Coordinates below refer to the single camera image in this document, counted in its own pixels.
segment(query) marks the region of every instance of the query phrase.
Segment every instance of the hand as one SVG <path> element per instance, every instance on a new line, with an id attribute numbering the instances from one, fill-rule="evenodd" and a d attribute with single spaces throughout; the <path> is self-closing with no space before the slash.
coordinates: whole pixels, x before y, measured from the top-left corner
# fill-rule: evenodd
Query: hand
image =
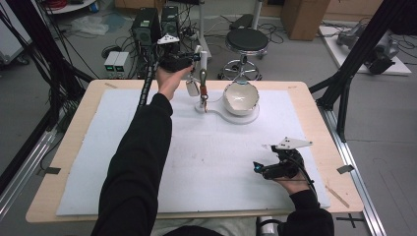
<path id="1" fill-rule="evenodd" d="M 282 177 L 276 178 L 273 181 L 280 184 L 288 192 L 289 195 L 310 189 L 301 171 L 298 171 L 298 174 L 291 179 L 288 177 Z"/>
<path id="2" fill-rule="evenodd" d="M 169 73 L 159 67 L 156 71 L 158 92 L 165 95 L 168 100 L 174 97 L 174 92 L 180 85 L 181 79 L 192 70 L 192 66 L 175 73 Z"/>

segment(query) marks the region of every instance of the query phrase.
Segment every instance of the wooden table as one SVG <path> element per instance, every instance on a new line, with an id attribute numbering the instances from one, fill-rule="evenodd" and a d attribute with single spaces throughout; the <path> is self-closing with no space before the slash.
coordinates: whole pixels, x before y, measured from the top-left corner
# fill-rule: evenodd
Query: wooden table
<path id="1" fill-rule="evenodd" d="M 224 89 L 228 81 L 207 81 L 210 89 Z M 348 173 L 339 174 L 336 169 L 343 165 L 343 161 L 328 132 L 328 128 L 312 98 L 307 86 L 301 82 L 253 82 L 258 89 L 287 90 L 298 115 L 306 139 L 314 143 L 310 147 L 315 158 L 323 182 L 326 185 L 331 206 L 329 212 L 359 212 L 363 204 Z M 61 168 L 58 175 L 45 175 L 36 196 L 27 213 L 27 221 L 31 223 L 87 221 L 96 220 L 96 215 L 89 216 L 57 216 L 65 185 L 81 145 L 89 123 L 100 103 L 101 96 L 106 89 L 141 89 L 143 81 L 99 80 L 89 84 L 89 88 L 68 128 L 62 144 L 58 148 L 51 167 Z M 179 89 L 185 89 L 183 81 Z M 265 215 L 260 211 L 233 211 L 194 213 L 188 217 L 217 217 L 217 216 L 255 216 Z M 158 218 L 175 218 L 172 214 L 159 214 Z"/>

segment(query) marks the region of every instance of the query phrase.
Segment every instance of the floor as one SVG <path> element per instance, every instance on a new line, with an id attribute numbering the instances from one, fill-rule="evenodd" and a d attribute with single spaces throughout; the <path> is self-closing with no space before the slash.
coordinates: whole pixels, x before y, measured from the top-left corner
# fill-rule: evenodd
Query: floor
<path id="1" fill-rule="evenodd" d="M 67 28 L 71 20 L 88 11 L 67 14 L 58 19 Z M 105 78 L 101 51 L 115 43 L 121 44 L 129 36 L 132 21 L 112 12 L 99 12 L 111 24 L 105 36 L 69 33 L 68 39 L 100 77 Z M 212 59 L 208 62 L 208 77 L 216 80 L 220 68 L 238 55 L 224 46 L 228 23 L 223 18 L 206 19 L 207 37 Z M 260 24 L 281 27 L 279 19 L 261 19 Z M 337 67 L 322 38 L 313 41 L 289 40 L 278 32 L 270 43 L 264 59 L 251 58 L 260 68 L 265 81 L 302 81 L 309 87 L 332 76 Z M 416 55 L 415 49 L 406 50 Z M 73 49 L 70 56 L 76 67 L 95 77 Z M 397 55 L 402 62 L 417 63 L 417 59 L 403 52 Z M 346 139 L 365 182 L 371 199 L 381 218 L 387 235 L 417 234 L 417 73 L 415 65 L 408 65 L 411 76 L 371 76 L 358 74 L 351 85 L 346 119 Z M 313 94 L 319 98 L 322 91 Z M 48 86 L 33 63 L 12 64 L 0 71 L 0 173 L 2 173 L 39 122 L 48 108 Z M 338 104 L 334 107 L 337 113 Z M 53 157 L 45 158 L 47 164 Z M 93 222 L 29 224 L 25 220 L 32 198 L 42 177 L 34 175 L 16 198 L 8 213 L 0 221 L 2 235 L 89 235 Z M 336 235 L 371 235 L 363 221 L 339 220 L 347 214 L 335 214 Z M 362 219 L 361 213 L 352 214 Z"/>

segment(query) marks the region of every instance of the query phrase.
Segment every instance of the chair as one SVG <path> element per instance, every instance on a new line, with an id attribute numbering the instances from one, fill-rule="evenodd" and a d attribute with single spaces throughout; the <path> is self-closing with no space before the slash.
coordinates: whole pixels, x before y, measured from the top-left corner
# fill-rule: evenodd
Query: chair
<path id="1" fill-rule="evenodd" d="M 258 67 L 248 61 L 249 55 L 257 55 L 261 59 L 267 52 L 268 38 L 256 29 L 234 29 L 226 36 L 226 46 L 234 52 L 240 53 L 240 60 L 228 62 L 218 78 L 230 81 L 246 79 L 259 81 L 262 75 Z"/>

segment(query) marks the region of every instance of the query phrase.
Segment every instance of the wrist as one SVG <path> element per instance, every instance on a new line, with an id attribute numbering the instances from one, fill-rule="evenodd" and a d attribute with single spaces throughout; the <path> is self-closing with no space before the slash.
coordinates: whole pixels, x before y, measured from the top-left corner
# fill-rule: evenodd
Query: wrist
<path id="1" fill-rule="evenodd" d="M 296 184 L 296 185 L 286 185 L 283 186 L 284 189 L 288 192 L 289 195 L 296 194 L 301 191 L 310 190 L 310 187 L 308 186 L 307 182 L 301 181 L 302 183 Z"/>
<path id="2" fill-rule="evenodd" d="M 163 89 L 161 88 L 158 93 L 161 93 L 166 97 L 166 99 L 171 100 L 174 97 L 174 92 L 169 89 Z"/>

